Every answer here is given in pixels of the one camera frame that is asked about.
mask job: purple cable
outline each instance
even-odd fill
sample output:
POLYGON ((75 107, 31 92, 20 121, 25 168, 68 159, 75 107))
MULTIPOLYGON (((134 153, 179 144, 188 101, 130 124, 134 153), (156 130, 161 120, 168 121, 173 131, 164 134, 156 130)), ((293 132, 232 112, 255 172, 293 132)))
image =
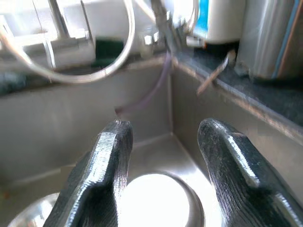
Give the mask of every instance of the purple cable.
POLYGON ((121 116, 124 113, 129 113, 135 110, 143 109, 152 99, 152 97, 157 93, 158 89, 163 84, 164 80, 167 78, 170 69, 171 69, 171 54, 166 52, 165 62, 163 64, 163 69, 161 75, 156 83, 156 85, 139 101, 129 104, 127 106, 121 106, 115 109, 115 112, 118 116, 121 116))

